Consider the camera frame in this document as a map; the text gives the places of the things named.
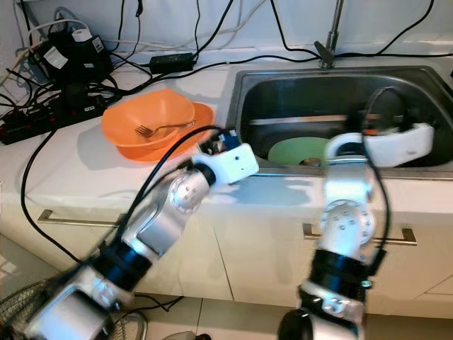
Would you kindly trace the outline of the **metal fork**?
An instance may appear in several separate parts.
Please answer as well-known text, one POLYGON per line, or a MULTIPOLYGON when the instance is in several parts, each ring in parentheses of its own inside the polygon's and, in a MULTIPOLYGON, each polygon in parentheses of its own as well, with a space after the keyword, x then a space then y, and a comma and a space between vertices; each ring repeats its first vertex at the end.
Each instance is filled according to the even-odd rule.
POLYGON ((144 138, 149 138, 159 132, 160 130, 165 130, 169 128, 186 128, 190 127, 195 124, 195 120, 190 120, 190 122, 179 123, 179 124, 168 124, 156 127, 154 130, 150 129, 150 127, 146 127, 144 125, 139 125, 136 127, 135 132, 138 133, 140 136, 144 138))

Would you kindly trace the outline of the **orange plastic bowl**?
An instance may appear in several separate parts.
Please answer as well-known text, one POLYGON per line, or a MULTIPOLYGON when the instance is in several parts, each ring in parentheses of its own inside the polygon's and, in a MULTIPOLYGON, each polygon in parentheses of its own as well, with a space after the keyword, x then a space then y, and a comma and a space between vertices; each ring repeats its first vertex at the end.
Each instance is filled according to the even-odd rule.
POLYGON ((149 138, 135 132, 144 125, 152 130, 162 125, 173 125, 195 120, 195 109, 188 98, 171 89, 152 91, 127 99, 101 117, 101 132, 108 142, 122 148, 161 148, 176 133, 176 127, 160 130, 149 138))

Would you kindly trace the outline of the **steel kitchen faucet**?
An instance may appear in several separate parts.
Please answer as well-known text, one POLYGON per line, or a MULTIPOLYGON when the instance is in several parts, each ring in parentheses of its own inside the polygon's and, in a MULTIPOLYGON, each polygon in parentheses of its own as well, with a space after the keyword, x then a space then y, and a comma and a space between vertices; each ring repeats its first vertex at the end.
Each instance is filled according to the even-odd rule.
POLYGON ((320 68, 331 69, 334 68, 337 58, 337 47, 339 39, 340 22, 342 22, 342 12, 344 7, 344 0, 336 0, 336 10, 331 19, 331 29, 328 33, 326 43, 320 41, 314 42, 314 47, 317 55, 320 58, 320 68))

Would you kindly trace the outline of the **white kitchen cabinet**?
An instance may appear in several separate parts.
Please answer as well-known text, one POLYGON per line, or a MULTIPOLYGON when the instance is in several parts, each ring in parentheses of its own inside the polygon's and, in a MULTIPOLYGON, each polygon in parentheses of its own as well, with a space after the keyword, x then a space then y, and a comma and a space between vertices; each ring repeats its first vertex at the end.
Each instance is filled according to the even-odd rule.
MULTIPOLYGON (((88 216, 126 211, 123 200, 21 200, 6 193, 2 234, 58 269, 84 256, 110 229, 37 224, 45 208, 88 216)), ((297 304, 319 234, 311 208, 216 205, 190 219, 177 245, 137 285, 141 293, 231 299, 239 303, 297 304)), ((367 311, 453 319, 453 216, 394 213, 388 255, 367 311)))

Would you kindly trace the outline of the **green plate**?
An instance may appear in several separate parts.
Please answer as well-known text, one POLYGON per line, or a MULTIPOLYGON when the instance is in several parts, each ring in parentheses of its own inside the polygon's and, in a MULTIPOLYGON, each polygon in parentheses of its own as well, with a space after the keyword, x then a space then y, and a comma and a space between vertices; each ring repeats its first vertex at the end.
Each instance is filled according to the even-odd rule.
POLYGON ((326 138, 314 137, 281 140, 269 149, 268 161, 282 165, 299 165, 303 159, 317 157, 323 162, 328 142, 326 138))

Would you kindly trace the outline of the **stainless steel sink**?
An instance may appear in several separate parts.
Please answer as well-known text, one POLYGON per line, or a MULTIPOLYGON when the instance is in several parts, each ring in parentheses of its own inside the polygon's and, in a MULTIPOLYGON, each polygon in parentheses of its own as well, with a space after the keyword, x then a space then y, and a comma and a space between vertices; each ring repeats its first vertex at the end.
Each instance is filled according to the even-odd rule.
POLYGON ((435 129, 431 153, 382 173, 393 179, 453 179, 453 88, 430 66, 359 66, 333 70, 237 72, 226 125, 258 156, 262 176, 319 176, 320 168, 268 161, 281 140, 331 139, 347 132, 344 122, 249 125, 249 120, 363 111, 369 95, 394 87, 414 108, 418 122, 435 129))

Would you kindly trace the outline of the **black power adapter brick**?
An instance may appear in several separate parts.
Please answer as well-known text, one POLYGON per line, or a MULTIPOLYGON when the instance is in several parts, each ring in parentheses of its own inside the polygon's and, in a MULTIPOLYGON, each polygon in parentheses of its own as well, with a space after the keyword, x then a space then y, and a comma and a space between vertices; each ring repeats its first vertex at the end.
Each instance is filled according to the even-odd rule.
POLYGON ((153 56, 149 59, 147 67, 152 74, 172 74, 172 72, 191 71, 195 66, 195 55, 171 54, 153 56))

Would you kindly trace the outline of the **black power strip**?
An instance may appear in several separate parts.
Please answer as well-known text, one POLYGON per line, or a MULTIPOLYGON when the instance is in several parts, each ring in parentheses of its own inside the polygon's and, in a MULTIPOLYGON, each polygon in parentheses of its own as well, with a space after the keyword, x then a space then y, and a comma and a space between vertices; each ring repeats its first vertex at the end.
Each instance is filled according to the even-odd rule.
POLYGON ((91 97, 84 107, 71 106, 64 99, 56 98, 30 109, 13 109, 1 117, 0 142, 13 145, 20 140, 101 117, 106 109, 100 95, 91 97))

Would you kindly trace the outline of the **black charger with white label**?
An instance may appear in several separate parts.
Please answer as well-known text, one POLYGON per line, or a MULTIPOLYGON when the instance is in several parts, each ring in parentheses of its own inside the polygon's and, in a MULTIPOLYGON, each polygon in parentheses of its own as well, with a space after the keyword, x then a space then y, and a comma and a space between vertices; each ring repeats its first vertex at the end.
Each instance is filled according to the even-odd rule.
POLYGON ((54 81, 101 81, 113 71, 110 51, 88 28, 49 33, 34 55, 54 81))

